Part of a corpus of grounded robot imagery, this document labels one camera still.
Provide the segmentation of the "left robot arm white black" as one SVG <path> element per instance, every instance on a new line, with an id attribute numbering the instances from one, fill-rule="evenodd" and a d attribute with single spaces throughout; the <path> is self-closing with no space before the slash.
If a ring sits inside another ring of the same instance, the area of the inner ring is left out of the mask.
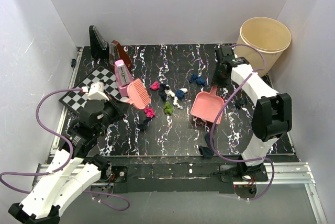
<path id="1" fill-rule="evenodd" d="M 27 197 L 8 212 L 21 223 L 59 223 L 66 208 L 92 183 L 113 181 L 117 171 L 97 154 L 87 155 L 107 128 L 123 119 L 129 104 L 112 97 L 88 100 L 63 136 L 64 143 Z"/>

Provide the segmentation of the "pink hand brush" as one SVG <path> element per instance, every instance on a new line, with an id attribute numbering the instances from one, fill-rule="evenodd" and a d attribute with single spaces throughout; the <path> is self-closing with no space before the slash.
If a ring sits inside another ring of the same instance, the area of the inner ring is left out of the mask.
<path id="1" fill-rule="evenodd" d="M 151 103 L 151 97 L 141 79 L 128 84 L 126 92 L 126 96 L 122 97 L 121 101 L 135 106 L 138 110 L 144 110 Z"/>

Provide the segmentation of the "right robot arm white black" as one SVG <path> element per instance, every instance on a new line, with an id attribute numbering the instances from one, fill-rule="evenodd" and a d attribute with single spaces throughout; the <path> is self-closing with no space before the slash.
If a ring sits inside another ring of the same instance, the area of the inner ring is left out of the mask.
<path id="1" fill-rule="evenodd" d="M 213 84 L 227 85 L 235 82 L 254 104 L 251 122 L 252 138 L 239 155 L 236 165 L 220 167 L 224 182 L 267 181 L 264 166 L 271 146 L 292 128 L 292 99 L 287 93 L 278 93 L 267 85 L 244 57 L 236 57 L 232 46 L 215 50 L 217 65 Z"/>

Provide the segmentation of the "pink plastic dustpan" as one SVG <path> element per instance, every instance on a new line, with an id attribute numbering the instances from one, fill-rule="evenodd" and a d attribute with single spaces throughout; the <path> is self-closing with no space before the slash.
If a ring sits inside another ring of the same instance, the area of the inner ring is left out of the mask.
<path id="1" fill-rule="evenodd" d="M 225 104 L 224 99 L 217 95 L 217 88 L 217 85 L 213 85 L 210 92 L 202 91 L 196 95 L 191 109 L 192 116 L 214 123 Z"/>

